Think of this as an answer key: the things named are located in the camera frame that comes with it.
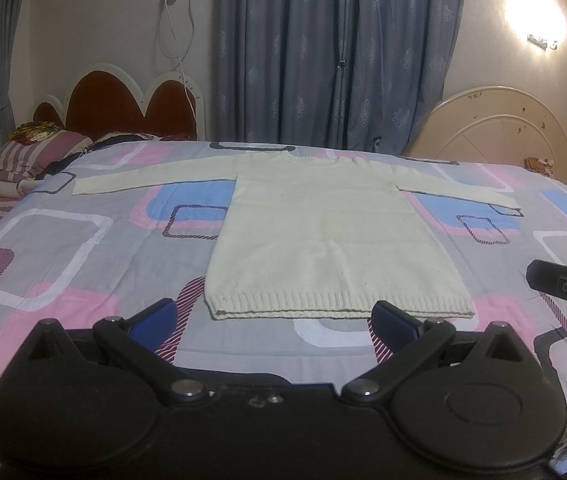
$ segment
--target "beige headboard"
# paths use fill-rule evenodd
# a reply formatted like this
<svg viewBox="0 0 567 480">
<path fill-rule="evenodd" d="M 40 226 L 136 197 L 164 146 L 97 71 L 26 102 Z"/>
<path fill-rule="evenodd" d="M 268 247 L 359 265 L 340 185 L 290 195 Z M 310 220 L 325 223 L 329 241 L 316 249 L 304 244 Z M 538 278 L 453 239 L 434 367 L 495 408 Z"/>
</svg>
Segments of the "beige headboard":
<svg viewBox="0 0 567 480">
<path fill-rule="evenodd" d="M 557 118 L 537 98 L 504 86 L 474 88 L 442 102 L 408 155 L 514 166 L 527 156 L 548 158 L 567 184 L 567 140 Z"/>
</svg>

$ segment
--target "electrical cord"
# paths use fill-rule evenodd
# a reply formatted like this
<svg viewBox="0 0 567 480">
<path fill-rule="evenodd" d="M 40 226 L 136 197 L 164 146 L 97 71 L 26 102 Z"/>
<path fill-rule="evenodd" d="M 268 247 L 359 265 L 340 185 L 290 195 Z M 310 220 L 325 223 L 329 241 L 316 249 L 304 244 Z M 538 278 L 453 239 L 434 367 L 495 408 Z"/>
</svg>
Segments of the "electrical cord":
<svg viewBox="0 0 567 480">
<path fill-rule="evenodd" d="M 190 24 L 192 25 L 192 34 L 190 35 L 190 41 L 188 43 L 188 47 L 185 49 L 185 53 L 183 54 L 183 56 L 181 55 L 181 48 L 179 46 L 179 40 L 177 40 L 176 38 L 176 34 L 174 33 L 174 25 L 172 24 L 172 17 L 170 16 L 170 10 L 168 9 L 167 6 L 167 0 L 164 0 L 164 10 L 166 11 L 167 14 L 167 19 L 168 22 L 170 23 L 170 31 L 172 32 L 172 38 L 174 39 L 174 43 L 176 44 L 176 56 L 172 56 L 170 54 L 168 54 L 164 48 L 163 48 L 163 34 L 162 34 L 162 21 L 163 21 L 163 11 L 161 12 L 161 19 L 159 20 L 159 48 L 161 49 L 161 53 L 163 53 L 164 56 L 169 57 L 170 59 L 178 59 L 179 60 L 179 67 L 181 70 L 181 77 L 182 77 L 182 82 L 183 82 L 183 92 L 185 92 L 185 98 L 188 101 L 188 104 L 190 105 L 190 110 L 192 111 L 192 116 L 194 117 L 194 122 L 196 123 L 197 129 L 199 127 L 198 121 L 197 121 L 197 114 L 194 111 L 194 105 L 192 104 L 192 101 L 190 100 L 190 94 L 188 94 L 188 90 L 185 87 L 185 73 L 183 73 L 183 59 L 185 59 L 185 56 L 188 55 L 188 52 L 190 52 L 190 47 L 192 46 L 192 42 L 194 40 L 194 30 L 195 30 L 195 25 L 194 25 L 194 16 L 192 14 L 192 0 L 188 0 L 188 16 L 190 18 Z"/>
</svg>

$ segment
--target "striped pillow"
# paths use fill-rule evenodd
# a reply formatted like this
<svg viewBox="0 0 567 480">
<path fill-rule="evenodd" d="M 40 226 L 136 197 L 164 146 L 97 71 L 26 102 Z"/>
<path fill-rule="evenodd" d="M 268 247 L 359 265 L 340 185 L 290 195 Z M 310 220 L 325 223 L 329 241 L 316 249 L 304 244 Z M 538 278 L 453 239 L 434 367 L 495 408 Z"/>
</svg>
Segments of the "striped pillow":
<svg viewBox="0 0 567 480">
<path fill-rule="evenodd" d="M 29 146 L 8 140 L 0 149 L 0 181 L 20 182 L 24 178 L 35 178 L 49 163 L 82 152 L 90 144 L 89 137 L 67 130 Z"/>
</svg>

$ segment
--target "ribbed hem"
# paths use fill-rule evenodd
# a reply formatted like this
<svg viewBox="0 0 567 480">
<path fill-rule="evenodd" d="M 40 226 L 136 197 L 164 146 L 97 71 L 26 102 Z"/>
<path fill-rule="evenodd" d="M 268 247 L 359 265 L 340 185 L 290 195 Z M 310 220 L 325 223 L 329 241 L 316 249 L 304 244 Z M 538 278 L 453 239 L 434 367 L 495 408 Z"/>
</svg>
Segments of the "ribbed hem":
<svg viewBox="0 0 567 480">
<path fill-rule="evenodd" d="M 244 317 L 367 318 L 378 300 L 386 300 L 415 317 L 473 317 L 470 297 L 351 294 L 349 292 L 257 292 L 208 294 L 215 319 Z"/>
</svg>

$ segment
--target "light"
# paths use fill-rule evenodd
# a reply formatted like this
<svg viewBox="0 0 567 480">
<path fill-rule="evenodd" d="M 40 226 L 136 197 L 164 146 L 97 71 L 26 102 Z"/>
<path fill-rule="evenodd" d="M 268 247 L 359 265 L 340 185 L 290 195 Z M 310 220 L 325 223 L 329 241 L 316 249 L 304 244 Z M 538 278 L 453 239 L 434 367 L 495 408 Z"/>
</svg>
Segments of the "light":
<svg viewBox="0 0 567 480">
<path fill-rule="evenodd" d="M 566 18 L 556 0 L 506 0 L 505 18 L 522 40 L 530 36 L 552 50 L 566 37 Z"/>
</svg>

